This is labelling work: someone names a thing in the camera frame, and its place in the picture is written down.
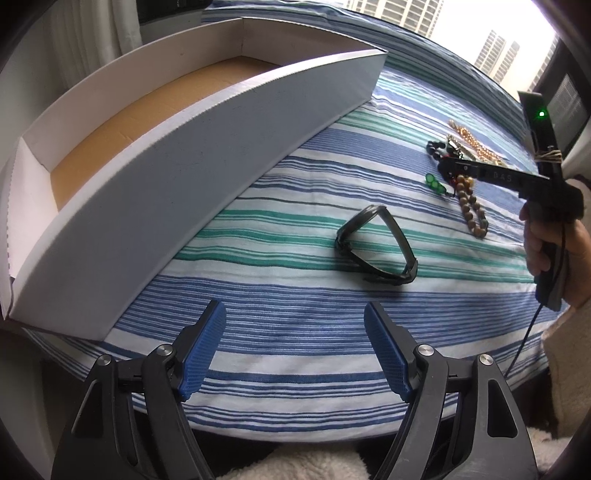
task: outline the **black cable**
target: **black cable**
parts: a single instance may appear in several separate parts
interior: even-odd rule
[[[562,224],[562,248],[560,250],[560,259],[558,261],[558,270],[556,270],[556,275],[554,275],[554,278],[552,279],[552,285],[550,286],[550,291],[554,290],[554,286],[556,285],[556,282],[558,281],[558,277],[560,276],[560,271],[562,270],[562,265],[564,263],[565,249],[566,249],[566,229],[564,228],[564,224]],[[523,337],[523,340],[521,341],[521,344],[520,344],[519,348],[517,349],[517,353],[513,357],[513,361],[511,362],[511,365],[509,365],[509,368],[505,372],[505,375],[503,375],[505,380],[507,380],[509,378],[509,373],[511,373],[511,369],[513,369],[513,366],[515,365],[517,358],[519,357],[521,351],[523,350],[523,347],[525,346],[525,343],[527,342],[527,337],[529,337],[531,329],[533,328],[534,323],[537,320],[538,315],[540,314],[540,311],[542,310],[542,307],[543,307],[543,305],[540,303],[540,306],[538,306],[538,309],[535,311],[534,316],[531,319],[530,326],[527,328],[527,331],[525,332],[525,336]]]

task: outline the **blue finger pad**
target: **blue finger pad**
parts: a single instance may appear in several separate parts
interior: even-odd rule
[[[225,328],[226,307],[218,303],[185,360],[183,381],[178,388],[183,401],[201,388]]]
[[[408,402],[413,392],[408,380],[408,364],[371,303],[365,306],[363,324],[390,389]]]

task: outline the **white curtain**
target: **white curtain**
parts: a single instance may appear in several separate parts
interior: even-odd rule
[[[50,26],[66,88],[142,45],[135,0],[57,0]]]

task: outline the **tall building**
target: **tall building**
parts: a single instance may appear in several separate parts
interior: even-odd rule
[[[478,54],[474,66],[482,73],[490,75],[492,69],[499,61],[503,48],[505,48],[505,44],[506,40],[500,35],[497,35],[494,30],[491,30],[488,34],[488,38],[484,42],[484,46]]]
[[[552,45],[550,46],[550,49],[548,50],[548,54],[546,55],[546,58],[544,59],[544,63],[542,63],[542,66],[538,70],[538,73],[535,74],[534,80],[531,82],[531,85],[529,88],[530,92],[535,88],[536,85],[538,85],[540,78],[542,78],[542,74],[544,73],[544,70],[546,69],[546,67],[550,63],[550,60],[552,59],[552,56],[554,55],[554,51],[556,50],[556,47],[558,46],[559,40],[560,40],[560,37],[558,35],[554,34],[554,40],[552,41]]]
[[[505,78],[505,75],[513,63],[513,60],[515,60],[515,57],[517,56],[517,52],[519,52],[519,44],[514,41],[509,47],[509,50],[506,51],[501,65],[499,65],[495,76],[492,78],[495,82],[501,83],[503,81],[503,78]]]
[[[348,0],[346,7],[431,37],[443,0]]]

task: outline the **sunglasses frame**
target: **sunglasses frame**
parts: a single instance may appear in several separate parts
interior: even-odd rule
[[[374,267],[372,264],[365,261],[359,255],[353,252],[351,244],[348,242],[351,234],[359,230],[361,227],[363,227],[363,225],[369,223],[378,215],[384,221],[398,242],[398,246],[402,251],[404,259],[406,260],[406,267],[401,274],[386,272],[380,268]],[[387,280],[387,283],[393,285],[404,285],[412,282],[417,276],[418,261],[413,254],[413,249],[410,247],[406,236],[385,205],[369,205],[357,213],[341,228],[339,228],[339,230],[336,232],[335,248],[341,255],[358,264],[358,266],[360,266],[364,271]]]

